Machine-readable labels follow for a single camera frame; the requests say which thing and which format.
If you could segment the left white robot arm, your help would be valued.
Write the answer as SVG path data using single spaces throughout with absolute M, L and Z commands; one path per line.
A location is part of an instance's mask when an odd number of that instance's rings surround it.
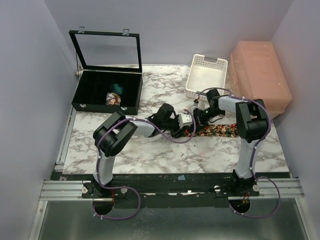
M 97 148 L 97 162 L 93 174 L 96 183 L 93 191 L 104 198 L 114 189 L 109 183 L 113 180 L 115 158 L 132 136 L 152 138 L 161 134 L 167 140 L 179 144 L 173 134 L 183 133 L 188 127 L 191 127 L 193 137 L 196 133 L 196 120 L 192 113 L 185 109 L 177 114 L 173 106 L 167 103 L 144 119 L 127 117 L 121 111 L 112 113 L 93 133 Z

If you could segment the white plastic basket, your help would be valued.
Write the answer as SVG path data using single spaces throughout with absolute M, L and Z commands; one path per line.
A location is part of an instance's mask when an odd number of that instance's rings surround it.
M 221 58 L 195 54 L 185 85 L 187 98 L 195 99 L 197 92 L 207 88 L 225 88 L 228 61 Z

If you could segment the colourful patterned necktie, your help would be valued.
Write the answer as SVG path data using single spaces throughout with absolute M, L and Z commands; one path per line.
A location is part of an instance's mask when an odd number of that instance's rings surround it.
M 199 125 L 196 127 L 195 137 L 226 137 L 236 138 L 239 136 L 237 125 L 233 124 L 211 124 L 207 126 Z

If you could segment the pink plastic storage box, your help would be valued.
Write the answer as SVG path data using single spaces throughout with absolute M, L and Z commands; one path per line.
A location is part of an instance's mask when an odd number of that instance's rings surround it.
M 275 118 L 292 100 L 285 75 L 269 41 L 239 41 L 230 54 L 229 77 L 236 97 L 262 99 Z

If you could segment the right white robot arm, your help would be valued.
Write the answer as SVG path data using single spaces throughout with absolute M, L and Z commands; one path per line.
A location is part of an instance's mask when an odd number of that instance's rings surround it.
M 262 99 L 250 100 L 236 97 L 232 93 L 220 95 L 219 90 L 219 87 L 210 87 L 196 92 L 199 97 L 206 95 L 209 107 L 205 110 L 193 110 L 195 126 L 197 130 L 203 130 L 209 126 L 210 119 L 218 115 L 224 116 L 226 112 L 235 114 L 241 146 L 228 189 L 234 195 L 241 196 L 255 184 L 255 158 L 260 143 L 271 130 L 271 118 Z

